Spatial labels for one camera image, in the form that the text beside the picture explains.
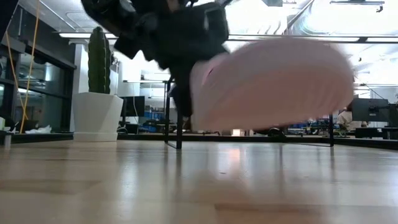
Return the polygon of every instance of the cable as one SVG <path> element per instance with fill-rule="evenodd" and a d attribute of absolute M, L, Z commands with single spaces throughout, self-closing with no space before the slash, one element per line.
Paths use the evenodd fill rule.
<path fill-rule="evenodd" d="M 6 40 L 7 40 L 7 45 L 8 45 L 8 54 L 9 54 L 10 63 L 11 63 L 12 75 L 14 76 L 14 82 L 15 82 L 15 86 L 17 88 L 17 94 L 19 96 L 19 100 L 21 101 L 22 110 L 25 110 L 24 103 L 22 102 L 21 93 L 18 90 L 18 86 L 19 86 L 18 85 L 18 79 L 17 79 L 17 75 L 15 73 L 14 61 L 12 60 L 11 45 L 10 45 L 10 39 L 9 39 L 9 36 L 8 36 L 8 31 L 6 31 Z"/>
<path fill-rule="evenodd" d="M 132 84 L 132 92 L 135 94 L 135 90 L 134 90 L 134 83 Z M 134 98 L 133 98 L 133 100 L 132 100 L 132 105 L 133 105 L 133 107 L 134 107 L 134 112 L 136 113 L 136 116 L 138 115 L 138 113 L 137 113 L 137 108 L 136 108 L 136 98 L 135 98 L 135 96 L 134 96 Z M 139 123 L 138 123 L 138 120 L 137 120 L 137 117 L 134 117 L 134 119 L 136 120 L 136 123 L 137 123 L 137 133 L 136 134 L 138 134 L 138 130 L 139 130 Z"/>
<path fill-rule="evenodd" d="M 23 133 L 23 131 L 24 131 L 27 99 L 29 97 L 30 76 L 32 75 L 33 62 L 34 62 L 34 57 L 35 57 L 34 55 L 35 55 L 35 47 L 36 47 L 37 28 L 39 26 L 39 13 L 40 13 L 39 9 L 40 9 L 40 0 L 37 0 L 37 5 L 36 5 L 36 25 L 35 25 L 35 32 L 34 32 L 34 36 L 33 36 L 32 59 L 30 60 L 29 76 L 27 77 L 25 105 L 24 105 L 24 108 L 23 108 L 24 109 L 24 115 L 22 116 L 21 129 L 19 130 L 20 133 Z"/>

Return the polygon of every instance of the pink shoe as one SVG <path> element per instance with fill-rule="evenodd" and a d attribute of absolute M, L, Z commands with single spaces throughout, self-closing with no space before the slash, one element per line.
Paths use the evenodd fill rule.
<path fill-rule="evenodd" d="M 262 40 L 198 62 L 191 73 L 195 129 L 262 129 L 344 108 L 353 71 L 339 51 L 295 38 Z"/>

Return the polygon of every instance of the glass wall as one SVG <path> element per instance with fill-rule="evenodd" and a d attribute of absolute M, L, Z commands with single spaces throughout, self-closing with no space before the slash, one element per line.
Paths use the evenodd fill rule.
<path fill-rule="evenodd" d="M 19 83 L 21 85 L 27 85 L 31 60 L 30 54 L 21 55 L 19 70 Z M 29 86 L 52 93 L 66 94 L 65 71 L 45 60 L 35 58 Z"/>
<path fill-rule="evenodd" d="M 26 101 L 25 114 L 31 123 L 36 123 L 39 128 L 50 126 L 55 132 L 68 131 L 73 74 L 40 56 L 34 57 L 30 72 L 31 61 L 30 54 L 21 55 L 14 120 L 22 120 L 24 110 L 21 103 Z"/>
<path fill-rule="evenodd" d="M 7 63 L 8 60 L 6 57 L 0 57 L 0 78 L 6 78 Z"/>
<path fill-rule="evenodd" d="M 62 129 L 62 108 L 63 100 L 54 96 L 30 91 L 26 94 L 26 89 L 19 88 L 19 93 L 24 103 L 26 98 L 26 116 L 28 120 L 36 121 L 40 127 L 50 125 L 54 130 Z M 20 96 L 17 96 L 14 120 L 21 121 L 23 116 L 23 107 Z"/>
<path fill-rule="evenodd" d="M 0 107 L 2 107 L 3 98 L 4 98 L 4 84 L 0 84 Z"/>

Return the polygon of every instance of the desk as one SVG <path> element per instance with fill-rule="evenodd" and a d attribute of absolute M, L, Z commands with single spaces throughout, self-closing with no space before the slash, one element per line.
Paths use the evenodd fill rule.
<path fill-rule="evenodd" d="M 398 140 L 398 128 L 381 128 L 383 139 Z"/>
<path fill-rule="evenodd" d="M 380 128 L 356 128 L 355 138 L 383 138 L 383 133 L 379 132 Z"/>

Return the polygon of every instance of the yellow rope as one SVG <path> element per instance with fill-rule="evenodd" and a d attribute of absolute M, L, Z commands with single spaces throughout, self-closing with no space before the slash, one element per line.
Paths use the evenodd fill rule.
<path fill-rule="evenodd" d="M 17 94 L 18 94 L 19 99 L 21 101 L 22 109 L 25 110 L 24 103 L 22 102 L 21 93 L 19 93 L 19 90 L 18 90 L 18 86 L 19 86 L 18 85 L 18 79 L 17 79 L 17 75 L 15 73 L 14 61 L 12 60 L 11 47 L 10 47 L 11 45 L 10 45 L 10 39 L 9 39 L 9 36 L 8 36 L 8 31 L 6 31 L 6 39 L 7 39 L 7 45 L 8 45 L 8 54 L 9 54 L 9 58 L 10 58 L 10 61 L 11 61 L 12 74 L 14 75 L 15 87 L 17 88 Z"/>
<path fill-rule="evenodd" d="M 37 37 L 37 28 L 39 26 L 39 9 L 40 9 L 40 0 L 37 0 L 37 5 L 36 5 L 36 25 L 35 25 L 35 34 L 33 36 L 33 46 L 32 46 L 32 60 L 30 61 L 30 69 L 29 69 L 29 76 L 27 77 L 27 86 L 26 86 L 26 97 L 25 97 L 25 105 L 23 107 L 24 109 L 24 115 L 22 117 L 22 124 L 21 124 L 21 129 L 20 133 L 23 133 L 24 131 L 24 123 L 25 123 L 25 116 L 26 116 L 26 106 L 27 106 L 27 99 L 29 97 L 29 85 L 30 85 L 30 76 L 32 75 L 32 69 L 33 69 L 33 62 L 34 62 L 34 55 L 35 55 L 35 47 L 36 47 L 36 37 Z"/>

